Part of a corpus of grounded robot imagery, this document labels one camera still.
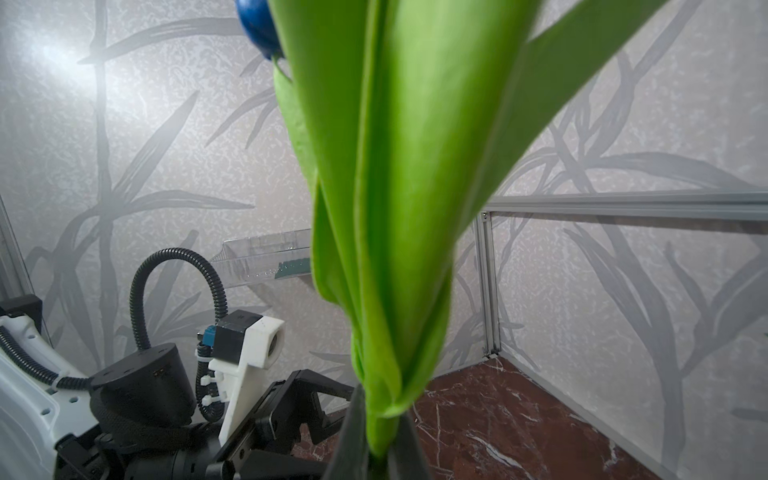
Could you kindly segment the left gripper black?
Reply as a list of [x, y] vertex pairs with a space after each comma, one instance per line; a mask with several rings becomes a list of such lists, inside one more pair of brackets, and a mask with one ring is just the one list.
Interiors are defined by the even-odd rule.
[[196, 401], [178, 349], [134, 353], [87, 381], [95, 426], [55, 444], [56, 479], [320, 479], [324, 464], [295, 457], [308, 430], [316, 446], [345, 413], [321, 396], [349, 401], [354, 388], [312, 370], [272, 383], [224, 445], [221, 421], [195, 423]]

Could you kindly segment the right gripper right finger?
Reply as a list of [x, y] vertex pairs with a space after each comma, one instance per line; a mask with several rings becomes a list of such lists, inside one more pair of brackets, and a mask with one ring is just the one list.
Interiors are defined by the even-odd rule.
[[431, 480], [432, 473], [409, 412], [399, 417], [395, 440], [388, 451], [388, 475], [392, 480]]

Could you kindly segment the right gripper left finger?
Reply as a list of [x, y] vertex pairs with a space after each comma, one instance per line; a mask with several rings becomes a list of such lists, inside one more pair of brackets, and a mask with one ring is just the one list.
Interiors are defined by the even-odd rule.
[[368, 478], [365, 394], [361, 385], [353, 391], [345, 412], [333, 457], [323, 480], [365, 480]]

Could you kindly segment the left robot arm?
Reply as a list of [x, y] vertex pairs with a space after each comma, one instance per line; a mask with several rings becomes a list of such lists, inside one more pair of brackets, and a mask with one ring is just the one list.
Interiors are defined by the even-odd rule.
[[[214, 321], [198, 336], [189, 379], [172, 343], [153, 344], [144, 294], [150, 274], [183, 261], [204, 277]], [[5, 479], [319, 479], [323, 462], [295, 457], [344, 418], [321, 398], [353, 390], [311, 370], [268, 382], [284, 340], [282, 321], [230, 311], [213, 266], [167, 248], [138, 268], [129, 295], [135, 352], [85, 377], [41, 337], [41, 301], [1, 306], [1, 475]]]

